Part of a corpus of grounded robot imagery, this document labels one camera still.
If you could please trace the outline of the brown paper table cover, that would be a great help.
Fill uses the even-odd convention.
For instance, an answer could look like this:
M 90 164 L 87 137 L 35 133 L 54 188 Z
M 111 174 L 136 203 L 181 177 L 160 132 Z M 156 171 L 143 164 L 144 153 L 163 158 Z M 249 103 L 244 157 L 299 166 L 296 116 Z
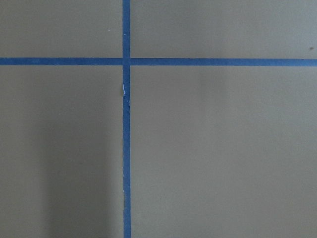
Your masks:
M 134 58 L 317 56 L 314 0 L 133 0 Z M 0 235 L 123 237 L 122 67 L 0 68 Z M 131 67 L 132 237 L 314 238 L 317 69 Z

